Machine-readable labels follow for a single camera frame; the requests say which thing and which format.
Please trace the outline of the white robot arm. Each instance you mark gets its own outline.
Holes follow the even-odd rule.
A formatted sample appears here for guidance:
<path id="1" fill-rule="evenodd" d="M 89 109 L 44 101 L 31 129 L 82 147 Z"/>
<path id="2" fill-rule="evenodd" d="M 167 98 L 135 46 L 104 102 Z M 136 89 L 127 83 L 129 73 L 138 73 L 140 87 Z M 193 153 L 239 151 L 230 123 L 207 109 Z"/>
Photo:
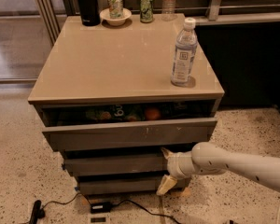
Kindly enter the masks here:
<path id="1" fill-rule="evenodd" d="M 159 196 L 172 189 L 178 180 L 225 171 L 280 192 L 280 158 L 229 152 L 210 142 L 197 143 L 187 152 L 172 152 L 164 147 L 161 151 L 169 174 L 161 180 L 157 189 Z"/>

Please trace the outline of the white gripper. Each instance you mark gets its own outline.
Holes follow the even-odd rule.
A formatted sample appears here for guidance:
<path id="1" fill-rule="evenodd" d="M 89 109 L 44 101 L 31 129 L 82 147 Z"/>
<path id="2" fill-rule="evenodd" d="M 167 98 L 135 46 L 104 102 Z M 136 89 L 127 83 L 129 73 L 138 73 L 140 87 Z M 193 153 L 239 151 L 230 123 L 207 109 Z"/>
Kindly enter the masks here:
<path id="1" fill-rule="evenodd" d="M 198 170 L 197 165 L 193 162 L 190 151 L 174 153 L 162 147 L 161 152 L 167 160 L 167 170 L 170 175 L 165 175 L 161 179 L 161 183 L 156 192 L 158 196 L 162 196 L 172 189 L 176 185 L 177 180 L 189 178 Z"/>

